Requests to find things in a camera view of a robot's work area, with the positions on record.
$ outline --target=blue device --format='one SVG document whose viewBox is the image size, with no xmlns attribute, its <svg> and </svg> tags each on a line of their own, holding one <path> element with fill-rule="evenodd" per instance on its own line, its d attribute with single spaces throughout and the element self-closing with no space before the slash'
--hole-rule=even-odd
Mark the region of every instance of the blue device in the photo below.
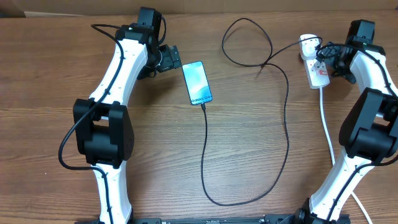
<svg viewBox="0 0 398 224">
<path fill-rule="evenodd" d="M 213 100 L 202 62 L 182 65 L 182 72 L 192 105 L 199 105 Z"/>
</svg>

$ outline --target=wood grain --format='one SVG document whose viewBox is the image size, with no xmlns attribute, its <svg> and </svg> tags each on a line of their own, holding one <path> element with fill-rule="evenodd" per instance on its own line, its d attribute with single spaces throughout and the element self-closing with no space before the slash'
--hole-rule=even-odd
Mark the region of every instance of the wood grain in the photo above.
<svg viewBox="0 0 398 224">
<path fill-rule="evenodd" d="M 237 18 L 254 19 L 270 35 L 274 51 L 313 33 L 343 42 L 355 19 L 376 22 L 375 44 L 387 52 L 387 68 L 398 81 L 397 11 L 272 12 L 172 15 L 166 43 L 177 45 L 183 63 L 203 61 L 214 101 L 208 103 L 205 182 L 223 203 L 258 196 L 273 183 L 286 150 L 282 127 L 286 83 L 266 67 L 235 66 L 222 54 L 221 38 Z M 97 87 L 114 44 L 92 23 L 129 24 L 136 16 L 0 20 L 0 223 L 73 223 L 100 213 L 92 172 L 64 169 L 57 159 L 72 125 L 72 106 Z M 232 58 L 261 63 L 270 48 L 252 24 L 236 24 L 226 42 Z M 272 59 L 289 78 L 287 127 L 290 152 L 275 189 L 258 202 L 218 207 L 200 183 L 205 133 L 203 113 L 191 106 L 180 69 L 136 83 L 129 102 L 135 148 L 127 163 L 129 199 L 137 218 L 253 217 L 292 213 L 322 184 L 331 168 L 319 115 L 318 94 L 308 87 L 299 47 Z M 341 78 L 325 88 L 325 113 L 338 154 L 340 126 L 359 96 Z M 85 165 L 75 136 L 64 158 Z M 396 165 L 375 168 L 355 192 L 374 223 L 397 223 Z M 344 212 L 365 219 L 350 198 Z"/>
</svg>

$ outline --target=power adapter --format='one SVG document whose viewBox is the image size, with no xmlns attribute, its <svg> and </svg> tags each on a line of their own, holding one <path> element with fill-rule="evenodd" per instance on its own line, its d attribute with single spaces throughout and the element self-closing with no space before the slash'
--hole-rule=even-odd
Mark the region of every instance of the power adapter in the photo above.
<svg viewBox="0 0 398 224">
<path fill-rule="evenodd" d="M 313 34 L 304 34 L 299 40 L 305 40 L 316 37 Z M 307 73 L 308 84 L 311 89 L 319 89 L 330 83 L 328 71 L 324 62 L 317 60 L 318 39 L 310 39 L 300 43 L 300 55 L 304 61 L 305 71 Z"/>
</svg>

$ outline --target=smartphone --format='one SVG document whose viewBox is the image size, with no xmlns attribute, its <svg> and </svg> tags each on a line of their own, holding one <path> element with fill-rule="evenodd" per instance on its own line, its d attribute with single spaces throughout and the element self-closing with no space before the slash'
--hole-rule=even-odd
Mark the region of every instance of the smartphone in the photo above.
<svg viewBox="0 0 398 224">
<path fill-rule="evenodd" d="M 182 65 L 182 72 L 192 105 L 199 105 L 213 100 L 203 62 L 192 62 Z"/>
</svg>

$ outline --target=phone screen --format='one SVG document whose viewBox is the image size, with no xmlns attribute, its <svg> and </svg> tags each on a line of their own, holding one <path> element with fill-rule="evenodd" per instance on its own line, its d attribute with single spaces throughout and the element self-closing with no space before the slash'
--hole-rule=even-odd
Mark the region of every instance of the phone screen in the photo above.
<svg viewBox="0 0 398 224">
<path fill-rule="evenodd" d="M 213 100 L 202 62 L 182 65 L 182 72 L 192 105 L 199 105 Z"/>
</svg>

